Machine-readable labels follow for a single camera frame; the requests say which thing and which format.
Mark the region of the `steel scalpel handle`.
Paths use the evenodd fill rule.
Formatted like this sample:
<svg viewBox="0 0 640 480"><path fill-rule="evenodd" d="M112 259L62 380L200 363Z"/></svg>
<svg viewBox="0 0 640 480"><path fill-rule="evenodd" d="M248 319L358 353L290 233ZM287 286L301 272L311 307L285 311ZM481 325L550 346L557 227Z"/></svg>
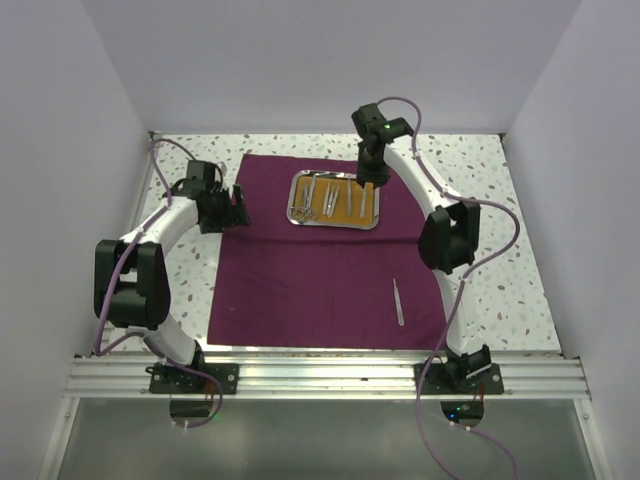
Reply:
<svg viewBox="0 0 640 480"><path fill-rule="evenodd" d="M346 214L348 217L352 216L353 212L353 200L352 200L352 181L351 177L347 177L347 186L346 186Z"/></svg>
<svg viewBox="0 0 640 480"><path fill-rule="evenodd" d="M397 280L394 278L392 282L393 282L393 295L394 295L394 302L395 302L395 308L396 308L397 322L400 327L404 327L405 325L404 312L403 312L403 306L402 306L402 301L401 301Z"/></svg>

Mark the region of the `steel tray yellow liner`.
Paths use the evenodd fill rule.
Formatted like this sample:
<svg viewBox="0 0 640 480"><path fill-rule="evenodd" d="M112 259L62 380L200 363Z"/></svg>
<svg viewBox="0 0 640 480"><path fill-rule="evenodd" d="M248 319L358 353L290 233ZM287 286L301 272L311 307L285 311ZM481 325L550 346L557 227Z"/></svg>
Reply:
<svg viewBox="0 0 640 480"><path fill-rule="evenodd" d="M288 210L293 200L297 181L300 177L307 176L309 178L313 174L317 175L313 207L317 210L318 217L313 221L292 220L289 217ZM346 214L347 177L351 177L352 181L353 212L351 217ZM332 217L322 215L325 186L328 180L332 182L331 187L335 185L340 187ZM286 216L294 225L371 230L377 226L379 221L380 194L371 184L366 184L364 187L360 186L356 182L355 174L326 170L301 170L292 178Z"/></svg>

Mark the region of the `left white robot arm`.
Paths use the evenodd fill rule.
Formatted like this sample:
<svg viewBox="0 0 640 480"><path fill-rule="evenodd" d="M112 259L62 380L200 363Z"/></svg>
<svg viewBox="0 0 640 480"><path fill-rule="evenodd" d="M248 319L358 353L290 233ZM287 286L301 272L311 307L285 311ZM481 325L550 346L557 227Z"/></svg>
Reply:
<svg viewBox="0 0 640 480"><path fill-rule="evenodd" d="M190 160L185 177L168 186L160 206L136 229L95 248L94 310L99 320L93 354L104 356L140 338L159 363L159 376L193 393L214 385L202 349L170 313L165 257L191 228L221 233L250 223L239 185L224 186L214 163Z"/></svg>

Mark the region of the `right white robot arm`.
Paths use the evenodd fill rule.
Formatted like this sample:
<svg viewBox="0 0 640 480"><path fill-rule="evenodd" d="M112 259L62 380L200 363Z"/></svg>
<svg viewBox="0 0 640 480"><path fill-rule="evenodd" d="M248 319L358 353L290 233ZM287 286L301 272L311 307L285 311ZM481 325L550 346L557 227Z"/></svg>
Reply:
<svg viewBox="0 0 640 480"><path fill-rule="evenodd" d="M478 249L480 206L450 192L444 179L419 158L416 131L405 119L386 119L375 103L359 107L351 119L360 137L357 182L378 188L395 173L425 217L417 248L436 277L448 316L446 361L430 366L425 381L433 388L471 394L491 367L489 347L478 333L473 288L462 279Z"/></svg>

